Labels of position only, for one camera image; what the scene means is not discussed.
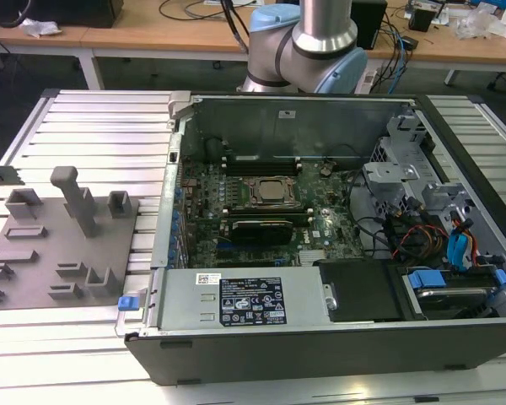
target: gray fixture peg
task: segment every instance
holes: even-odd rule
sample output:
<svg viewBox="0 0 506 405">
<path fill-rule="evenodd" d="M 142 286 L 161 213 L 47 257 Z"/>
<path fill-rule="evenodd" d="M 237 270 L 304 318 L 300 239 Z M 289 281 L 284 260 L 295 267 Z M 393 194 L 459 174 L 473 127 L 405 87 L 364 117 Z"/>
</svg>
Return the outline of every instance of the gray fixture peg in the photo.
<svg viewBox="0 0 506 405">
<path fill-rule="evenodd" d="M 73 214 L 87 238 L 95 235 L 94 200 L 85 199 L 77 184 L 77 169 L 73 166 L 57 166 L 52 171 L 51 183 L 62 190 L 68 210 Z"/>
<path fill-rule="evenodd" d="M 129 218 L 133 212 L 132 202 L 127 192 L 110 192 L 107 207 L 113 219 Z"/>
<path fill-rule="evenodd" d="M 33 189 L 22 188 L 11 191 L 5 205 L 16 220 L 34 220 L 36 216 L 32 208 L 41 205 L 41 200 Z"/>
</svg>

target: warning label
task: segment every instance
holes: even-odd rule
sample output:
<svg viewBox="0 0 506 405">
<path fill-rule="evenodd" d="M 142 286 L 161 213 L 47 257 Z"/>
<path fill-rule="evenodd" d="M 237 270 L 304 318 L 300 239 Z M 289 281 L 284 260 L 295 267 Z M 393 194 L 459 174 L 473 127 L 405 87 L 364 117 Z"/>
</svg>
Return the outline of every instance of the warning label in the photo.
<svg viewBox="0 0 506 405">
<path fill-rule="evenodd" d="M 224 327 L 287 323 L 280 278 L 222 278 L 219 297 Z"/>
</svg>

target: black box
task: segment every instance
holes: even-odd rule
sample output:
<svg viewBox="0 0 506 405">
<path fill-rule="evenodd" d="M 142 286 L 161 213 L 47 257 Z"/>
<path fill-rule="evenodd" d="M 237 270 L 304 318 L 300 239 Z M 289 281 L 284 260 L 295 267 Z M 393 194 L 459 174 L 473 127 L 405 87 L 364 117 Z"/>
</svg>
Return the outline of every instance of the black box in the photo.
<svg viewBox="0 0 506 405">
<path fill-rule="evenodd" d="M 357 46 L 374 48 L 387 6 L 386 0 L 353 0 L 351 19 L 358 27 Z"/>
<path fill-rule="evenodd" d="M 123 4 L 123 0 L 32 0 L 26 17 L 63 25 L 111 28 Z M 25 7 L 26 0 L 0 0 L 0 23 L 14 21 Z"/>
<path fill-rule="evenodd" d="M 435 18 L 437 13 L 431 10 L 422 10 L 415 8 L 412 10 L 411 19 L 408 22 L 408 28 L 413 31 L 428 32 L 431 21 Z"/>
</svg>

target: wooden tabletop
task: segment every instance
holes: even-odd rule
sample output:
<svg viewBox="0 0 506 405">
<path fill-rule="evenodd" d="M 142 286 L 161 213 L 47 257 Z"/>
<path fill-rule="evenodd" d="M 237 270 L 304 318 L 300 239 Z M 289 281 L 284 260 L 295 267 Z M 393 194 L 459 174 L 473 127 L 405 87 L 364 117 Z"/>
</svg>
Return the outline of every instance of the wooden tabletop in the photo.
<svg viewBox="0 0 506 405">
<path fill-rule="evenodd" d="M 186 18 L 183 7 L 193 0 L 171 0 L 164 12 Z M 506 39 L 492 35 L 490 39 L 458 40 L 450 27 L 433 25 L 428 32 L 410 31 L 408 21 L 401 18 L 402 10 L 395 13 L 406 0 L 388 0 L 387 13 L 392 24 L 402 35 L 419 40 L 412 60 L 430 62 L 472 62 L 506 64 Z M 122 48 L 160 51 L 240 52 L 230 29 L 218 21 L 175 21 L 159 14 L 161 0 L 125 0 L 121 16 L 111 30 L 63 27 L 63 33 L 37 40 L 22 30 L 0 29 L 5 44 L 43 46 L 84 46 L 92 48 Z M 219 10 L 215 6 L 196 5 L 198 14 Z M 253 8 L 239 8 L 248 24 Z M 387 34 L 381 34 L 376 46 L 368 51 L 370 58 L 390 58 L 393 45 Z"/>
<path fill-rule="evenodd" d="M 43 35 L 41 38 L 26 35 L 20 28 L 1 28 L 0 41 L 4 45 L 26 45 L 26 46 L 80 46 L 87 27 L 60 27 L 61 34 Z"/>
<path fill-rule="evenodd" d="M 221 21 L 175 21 L 159 14 L 161 0 L 125 0 L 120 18 L 112 30 L 90 28 L 83 46 L 94 48 L 155 49 L 165 51 L 240 52 L 229 26 Z M 189 18 L 183 8 L 194 0 L 171 0 L 164 13 Z M 206 15 L 221 8 L 199 4 L 191 11 Z M 252 7 L 237 8 L 249 24 Z"/>
</svg>

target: blue latch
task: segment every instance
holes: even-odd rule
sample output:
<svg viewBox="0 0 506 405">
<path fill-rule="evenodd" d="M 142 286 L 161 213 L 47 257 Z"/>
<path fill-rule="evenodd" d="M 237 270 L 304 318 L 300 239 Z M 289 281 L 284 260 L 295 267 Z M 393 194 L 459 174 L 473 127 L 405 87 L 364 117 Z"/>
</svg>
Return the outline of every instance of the blue latch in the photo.
<svg viewBox="0 0 506 405">
<path fill-rule="evenodd" d="M 465 256 L 468 244 L 469 238 L 458 232 L 452 232 L 448 238 L 448 250 L 446 251 L 448 263 L 456 267 L 460 272 L 466 272 L 467 270 L 463 266 L 463 257 Z"/>
<path fill-rule="evenodd" d="M 446 287 L 440 270 L 416 270 L 408 276 L 413 289 L 431 289 Z"/>
<path fill-rule="evenodd" d="M 500 285 L 506 284 L 506 272 L 500 268 L 495 270 L 495 277 L 497 278 Z"/>
<path fill-rule="evenodd" d="M 119 311 L 138 311 L 141 304 L 141 299 L 139 297 L 130 297 L 124 295 L 120 297 L 118 300 L 118 310 Z"/>
</svg>

